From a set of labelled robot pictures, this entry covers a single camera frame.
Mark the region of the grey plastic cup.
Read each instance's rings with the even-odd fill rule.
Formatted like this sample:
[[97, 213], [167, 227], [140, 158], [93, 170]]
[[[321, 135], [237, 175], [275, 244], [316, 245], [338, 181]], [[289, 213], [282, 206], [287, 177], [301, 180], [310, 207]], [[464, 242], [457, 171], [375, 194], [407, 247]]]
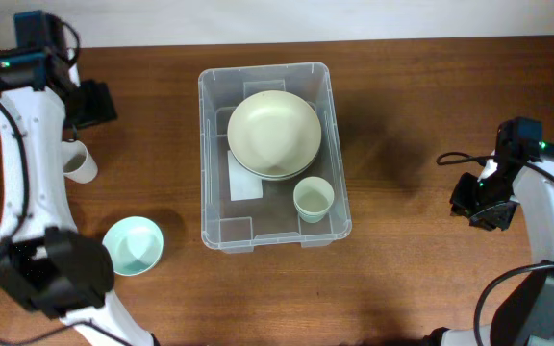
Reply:
[[98, 175], [98, 167], [87, 146], [80, 140], [61, 144], [63, 174], [79, 184], [88, 184]]

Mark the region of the mint green small bowl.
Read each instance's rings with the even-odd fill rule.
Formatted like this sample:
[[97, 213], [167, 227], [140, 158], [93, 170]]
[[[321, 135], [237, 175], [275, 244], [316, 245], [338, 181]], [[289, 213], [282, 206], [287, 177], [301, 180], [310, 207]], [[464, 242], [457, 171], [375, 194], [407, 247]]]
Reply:
[[157, 265], [164, 251], [164, 236], [153, 220], [131, 216], [114, 223], [102, 244], [110, 254], [114, 273], [130, 277]]

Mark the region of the cream plastic cup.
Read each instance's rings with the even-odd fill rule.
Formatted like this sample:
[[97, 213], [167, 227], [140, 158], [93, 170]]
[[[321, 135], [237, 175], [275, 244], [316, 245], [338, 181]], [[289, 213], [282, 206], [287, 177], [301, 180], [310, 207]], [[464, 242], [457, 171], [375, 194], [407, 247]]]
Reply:
[[335, 191], [323, 178], [311, 176], [302, 179], [294, 188], [293, 203], [296, 209], [309, 216], [324, 215], [333, 205]]

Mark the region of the cream white bowl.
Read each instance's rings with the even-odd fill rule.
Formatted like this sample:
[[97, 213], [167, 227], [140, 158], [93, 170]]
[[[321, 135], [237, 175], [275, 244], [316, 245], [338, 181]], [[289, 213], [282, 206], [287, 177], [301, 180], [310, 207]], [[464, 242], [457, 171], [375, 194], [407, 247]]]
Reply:
[[322, 130], [308, 102], [281, 90], [244, 99], [227, 127], [230, 151], [247, 170], [268, 178], [290, 176], [319, 152]]

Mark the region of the mint green cup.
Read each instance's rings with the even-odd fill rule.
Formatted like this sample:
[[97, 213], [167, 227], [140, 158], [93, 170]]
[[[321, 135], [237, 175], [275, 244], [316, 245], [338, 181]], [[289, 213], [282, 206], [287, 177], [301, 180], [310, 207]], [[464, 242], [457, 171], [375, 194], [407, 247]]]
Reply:
[[321, 221], [327, 214], [328, 210], [323, 210], [321, 212], [306, 212], [305, 210], [298, 210], [298, 216], [307, 223], [317, 223]]

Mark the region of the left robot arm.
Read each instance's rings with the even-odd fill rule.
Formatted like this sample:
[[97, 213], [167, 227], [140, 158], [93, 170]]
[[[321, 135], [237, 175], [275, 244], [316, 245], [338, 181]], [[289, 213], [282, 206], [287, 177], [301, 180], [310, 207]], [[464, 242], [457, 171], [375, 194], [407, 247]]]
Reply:
[[106, 247], [78, 232], [65, 191], [63, 132], [115, 120], [109, 89], [79, 78], [68, 23], [43, 11], [13, 21], [16, 45], [0, 55], [0, 288], [91, 344], [153, 345], [115, 294]]

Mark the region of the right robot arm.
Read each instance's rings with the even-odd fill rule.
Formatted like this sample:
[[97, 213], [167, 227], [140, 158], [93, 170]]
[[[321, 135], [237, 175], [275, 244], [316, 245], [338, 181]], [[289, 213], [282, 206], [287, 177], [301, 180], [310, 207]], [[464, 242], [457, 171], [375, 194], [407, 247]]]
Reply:
[[529, 265], [491, 281], [475, 307], [469, 330], [438, 328], [427, 345], [554, 345], [554, 144], [541, 122], [517, 117], [499, 125], [495, 148], [474, 158], [461, 152], [437, 157], [438, 165], [475, 161], [450, 197], [451, 213], [470, 226], [506, 230], [522, 210], [532, 254]]

